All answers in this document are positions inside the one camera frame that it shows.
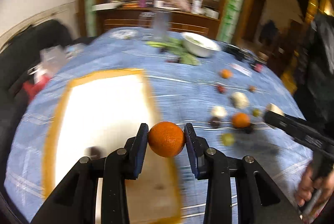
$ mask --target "green fruit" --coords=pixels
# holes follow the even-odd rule
[[[261,111],[260,111],[260,109],[258,109],[258,108],[254,108],[254,109],[253,109],[253,116],[255,116],[255,117],[259,117],[259,116],[261,116]]]
[[[234,144],[234,137],[231,133],[224,133],[220,136],[224,146],[232,146]]]

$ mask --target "glass pitcher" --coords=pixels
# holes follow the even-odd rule
[[[170,28],[170,12],[161,8],[155,8],[153,12],[143,12],[139,15],[139,26],[142,30],[142,39],[155,42],[168,41],[168,29]]]

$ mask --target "metal screw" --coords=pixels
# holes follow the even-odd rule
[[[124,155],[124,154],[126,154],[126,149],[124,149],[124,148],[119,148],[119,149],[117,150],[117,154],[118,154],[118,155]]]
[[[89,157],[87,157],[87,156],[81,157],[81,158],[79,159],[79,162],[80,162],[81,164],[86,164],[86,163],[88,163],[88,161],[89,161]]]
[[[214,148],[208,148],[207,150],[206,150],[206,153],[207,154],[209,154],[209,155],[214,155],[214,154],[216,154],[216,149],[214,149]]]
[[[253,163],[254,162],[254,157],[253,156],[246,156],[245,157],[245,161],[247,162],[247,163]]]

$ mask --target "bowl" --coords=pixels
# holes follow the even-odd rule
[[[181,33],[184,41],[183,45],[192,54],[199,57],[210,57],[215,52],[220,51],[220,46],[200,34],[184,32]]]

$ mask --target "black sofa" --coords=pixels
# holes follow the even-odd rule
[[[31,26],[13,37],[0,53],[0,223],[27,223],[4,189],[6,165],[16,128],[28,106],[22,84],[32,81],[28,69],[40,62],[44,48],[90,43],[94,38],[72,40],[68,29],[57,20]]]

